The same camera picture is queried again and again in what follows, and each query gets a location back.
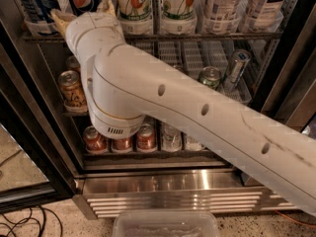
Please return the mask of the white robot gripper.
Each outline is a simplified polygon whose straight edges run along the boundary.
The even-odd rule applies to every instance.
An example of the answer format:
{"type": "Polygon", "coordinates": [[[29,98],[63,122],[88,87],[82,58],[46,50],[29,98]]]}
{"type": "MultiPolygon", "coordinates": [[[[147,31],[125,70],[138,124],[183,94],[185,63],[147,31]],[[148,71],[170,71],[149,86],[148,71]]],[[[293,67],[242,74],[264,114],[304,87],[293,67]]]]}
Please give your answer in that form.
{"type": "Polygon", "coordinates": [[[97,11],[99,13],[85,13],[78,18],[57,9],[50,11],[59,33],[80,63],[85,63],[104,46],[125,43],[113,1],[101,0],[97,11]]]}

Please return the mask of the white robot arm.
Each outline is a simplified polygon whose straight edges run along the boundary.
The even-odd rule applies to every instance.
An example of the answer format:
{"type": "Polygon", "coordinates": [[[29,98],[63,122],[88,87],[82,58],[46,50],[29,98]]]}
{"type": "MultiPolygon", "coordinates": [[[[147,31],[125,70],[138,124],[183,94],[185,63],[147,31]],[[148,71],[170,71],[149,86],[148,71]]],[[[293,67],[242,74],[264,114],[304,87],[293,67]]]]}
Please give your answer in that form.
{"type": "Polygon", "coordinates": [[[126,43],[112,4],[76,17],[54,9],[57,30],[81,66],[90,120],[102,135],[130,137],[145,117],[169,124],[316,215],[316,141],[126,43]]]}

